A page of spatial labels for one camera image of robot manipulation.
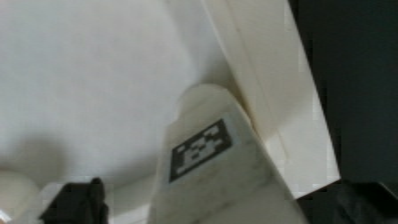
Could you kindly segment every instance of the white object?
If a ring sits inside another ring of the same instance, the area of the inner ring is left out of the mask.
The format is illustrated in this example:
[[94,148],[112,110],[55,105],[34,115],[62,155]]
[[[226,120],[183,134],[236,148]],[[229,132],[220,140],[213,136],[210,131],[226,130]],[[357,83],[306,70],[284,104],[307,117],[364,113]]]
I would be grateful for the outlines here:
[[298,198],[339,179],[286,0],[204,0],[267,152]]
[[18,173],[0,171],[0,221],[18,218],[39,194],[30,179]]
[[219,86],[185,94],[167,131],[149,224],[304,224],[245,112]]

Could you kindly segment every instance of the qr code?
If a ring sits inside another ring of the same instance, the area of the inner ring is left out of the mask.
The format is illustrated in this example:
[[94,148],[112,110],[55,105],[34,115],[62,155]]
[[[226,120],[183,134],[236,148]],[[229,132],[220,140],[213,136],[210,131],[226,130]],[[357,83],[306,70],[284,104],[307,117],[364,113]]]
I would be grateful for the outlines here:
[[172,149],[169,182],[178,180],[190,173],[231,146],[233,141],[226,123],[224,120],[219,120]]

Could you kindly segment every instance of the dark background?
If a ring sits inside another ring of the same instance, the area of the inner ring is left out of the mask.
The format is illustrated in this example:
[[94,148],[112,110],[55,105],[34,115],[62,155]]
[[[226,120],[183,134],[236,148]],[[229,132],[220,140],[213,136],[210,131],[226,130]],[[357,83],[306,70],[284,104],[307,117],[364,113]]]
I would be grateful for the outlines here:
[[398,1],[290,4],[341,171],[298,203],[311,223],[329,224],[341,186],[398,182]]

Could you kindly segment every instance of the white panel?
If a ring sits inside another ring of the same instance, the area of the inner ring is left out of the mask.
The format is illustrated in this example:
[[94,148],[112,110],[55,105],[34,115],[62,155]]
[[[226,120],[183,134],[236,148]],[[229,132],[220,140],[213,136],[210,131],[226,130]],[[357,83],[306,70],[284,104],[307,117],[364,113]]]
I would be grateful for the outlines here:
[[204,0],[267,152],[295,197],[339,179],[286,0]]

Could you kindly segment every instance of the black object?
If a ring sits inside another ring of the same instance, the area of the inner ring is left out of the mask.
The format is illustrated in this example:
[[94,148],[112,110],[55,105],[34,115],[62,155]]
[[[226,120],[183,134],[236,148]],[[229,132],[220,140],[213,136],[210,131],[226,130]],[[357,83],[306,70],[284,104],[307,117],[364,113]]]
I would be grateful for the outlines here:
[[398,182],[398,1],[290,0],[341,176]]
[[339,182],[298,204],[311,224],[398,224],[398,199],[378,183]]
[[345,185],[338,194],[336,224],[398,224],[398,201],[377,184]]
[[46,224],[107,224],[108,206],[101,179],[89,184],[69,183],[41,215]]

